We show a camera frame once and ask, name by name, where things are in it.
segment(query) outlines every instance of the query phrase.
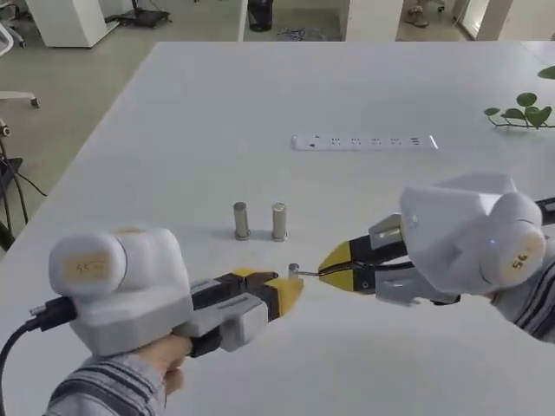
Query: electrical outlet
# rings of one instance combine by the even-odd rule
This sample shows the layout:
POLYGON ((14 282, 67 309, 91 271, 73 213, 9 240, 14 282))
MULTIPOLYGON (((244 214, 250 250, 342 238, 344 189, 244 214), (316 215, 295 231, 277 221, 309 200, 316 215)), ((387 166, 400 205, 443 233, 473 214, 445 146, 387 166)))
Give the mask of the electrical outlet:
POLYGON ((391 151, 391 150, 437 150, 432 136, 428 137, 352 137, 330 134, 299 134, 293 136, 294 150, 336 151, 391 151))

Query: white cabinet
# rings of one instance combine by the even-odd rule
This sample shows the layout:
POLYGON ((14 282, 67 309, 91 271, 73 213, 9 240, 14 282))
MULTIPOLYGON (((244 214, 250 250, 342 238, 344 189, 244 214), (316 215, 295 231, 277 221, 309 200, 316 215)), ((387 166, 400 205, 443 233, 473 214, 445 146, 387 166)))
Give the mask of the white cabinet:
POLYGON ((97 0, 27 0, 46 46, 92 48, 117 23, 104 23, 97 0))

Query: black cable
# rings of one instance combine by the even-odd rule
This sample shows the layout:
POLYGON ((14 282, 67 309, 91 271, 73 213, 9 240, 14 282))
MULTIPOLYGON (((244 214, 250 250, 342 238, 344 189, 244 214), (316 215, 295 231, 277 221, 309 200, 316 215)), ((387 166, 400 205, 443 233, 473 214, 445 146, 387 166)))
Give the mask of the black cable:
POLYGON ((162 11, 162 9, 161 9, 160 7, 158 7, 158 4, 156 4, 156 3, 154 2, 154 0, 148 0, 148 1, 150 2, 150 4, 152 4, 152 6, 154 6, 154 8, 155 8, 157 11, 162 11))
POLYGON ((4 175, 0 174, 0 191, 2 192, 2 196, 3 196, 3 210, 6 213, 6 223, 8 225, 8 232, 10 233, 11 236, 13 236, 14 231, 11 227, 11 215, 10 215, 10 204, 8 203, 8 193, 6 192, 6 186, 3 183, 4 175))
MULTIPOLYGON (((3 163, 6 167, 8 167, 8 164, 4 160, 0 159, 0 162, 3 163)), ((25 175, 23 175, 20 172, 16 172, 16 175, 19 178, 23 179, 25 182, 27 182, 29 185, 33 186, 38 193, 40 193, 44 197, 48 197, 48 194, 42 191, 41 188, 39 188, 38 185, 36 185, 31 179, 27 178, 25 175)))
POLYGON ((11 349, 14 345, 16 345, 17 340, 21 338, 24 334, 37 329, 38 324, 35 319, 30 321, 26 321, 19 329, 14 332, 11 337, 6 341, 2 348, 2 352, 0 352, 0 416, 6 416, 6 409, 4 407, 4 400, 3 400, 3 371, 6 367, 6 361, 8 360, 8 355, 10 354, 11 349))
POLYGON ((35 188, 35 190, 40 193, 41 195, 43 195, 44 197, 48 197, 48 194, 41 191, 41 188, 39 188, 37 185, 35 185, 33 183, 33 181, 29 178, 27 178, 26 176, 22 175, 21 173, 17 173, 17 176, 20 177, 21 179, 23 179, 25 182, 27 182, 29 185, 33 186, 35 188))
POLYGON ((19 183, 19 179, 17 178, 16 171, 14 170, 14 166, 12 166, 10 163, 10 158, 8 158, 8 154, 6 152, 6 146, 3 145, 3 140, 1 137, 0 137, 0 149, 2 150, 3 161, 8 166, 8 169, 10 169, 10 173, 13 176, 14 182, 16 183, 17 193, 19 193, 19 200, 21 201, 23 218, 25 219, 25 224, 28 224, 29 214, 27 213, 27 205, 25 205, 25 198, 23 197, 23 189, 21 188, 21 184, 19 183))
POLYGON ((15 241, 14 235, 0 222, 0 247, 2 247, 2 250, 8 252, 15 241))
POLYGON ((8 338, 2 348, 2 352, 0 352, 0 416, 6 416, 3 398, 3 371, 13 346, 23 334, 30 331, 41 329, 42 332, 45 332, 49 329, 59 327, 64 323, 73 321, 77 317, 77 312, 71 299, 61 296, 44 303, 34 315, 35 317, 33 319, 26 321, 10 338, 8 338))

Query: black wire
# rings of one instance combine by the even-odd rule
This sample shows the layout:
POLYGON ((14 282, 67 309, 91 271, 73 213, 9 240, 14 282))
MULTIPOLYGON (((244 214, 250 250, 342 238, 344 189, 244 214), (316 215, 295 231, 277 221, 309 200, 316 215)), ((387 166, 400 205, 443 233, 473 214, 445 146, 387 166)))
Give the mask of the black wire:
POLYGON ((0 416, 6 416, 6 409, 3 402, 3 371, 6 367, 6 361, 8 360, 8 355, 11 349, 16 344, 17 340, 22 337, 23 334, 32 331, 37 328, 36 320, 26 321, 21 327, 14 332, 11 337, 6 341, 0 352, 0 416))
MULTIPOLYGON (((1 159, 0 159, 0 162, 4 163, 6 165, 6 167, 8 166, 8 164, 5 161, 1 160, 1 159)), ((25 182, 27 182, 29 185, 33 186, 38 193, 40 193, 44 197, 48 197, 48 194, 45 193, 44 191, 42 191, 41 188, 39 188, 38 185, 36 185, 31 179, 27 178, 25 175, 23 175, 20 172, 16 172, 16 175, 18 177, 20 177, 21 179, 23 179, 25 182)))
POLYGON ((0 175, 0 191, 2 191, 3 196, 3 210, 6 212, 6 223, 8 225, 8 232, 13 236, 14 231, 11 228, 10 204, 8 203, 8 193, 6 192, 6 187, 3 184, 3 176, 4 175, 0 175))
POLYGON ((161 9, 160 7, 158 7, 158 4, 156 4, 156 3, 154 2, 154 0, 148 0, 148 1, 150 2, 150 4, 152 4, 152 6, 154 6, 154 8, 155 8, 157 11, 162 11, 162 9, 161 9))
POLYGON ((10 163, 10 159, 8 158, 8 154, 6 153, 6 146, 3 145, 3 140, 1 137, 0 137, 0 149, 2 149, 3 161, 7 165, 8 169, 10 170, 10 173, 13 176, 14 182, 16 183, 17 193, 19 193, 19 200, 21 201, 23 218, 25 219, 25 224, 28 224, 29 214, 27 213, 27 205, 25 205, 25 198, 23 197, 23 189, 21 188, 21 184, 19 183, 19 179, 17 178, 16 171, 14 170, 14 166, 12 166, 10 163))

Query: metal cylinder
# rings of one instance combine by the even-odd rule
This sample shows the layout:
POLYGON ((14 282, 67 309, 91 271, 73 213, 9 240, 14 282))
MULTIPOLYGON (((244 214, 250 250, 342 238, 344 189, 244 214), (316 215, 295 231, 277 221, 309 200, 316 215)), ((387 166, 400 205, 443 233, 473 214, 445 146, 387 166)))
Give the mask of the metal cylinder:
POLYGON ((251 236, 251 230, 249 230, 249 221, 246 216, 246 203, 235 203, 233 205, 233 215, 235 217, 235 238, 239 241, 248 240, 251 236))
POLYGON ((271 237, 274 241, 285 241, 287 238, 287 207, 278 202, 271 208, 273 216, 273 229, 271 237))

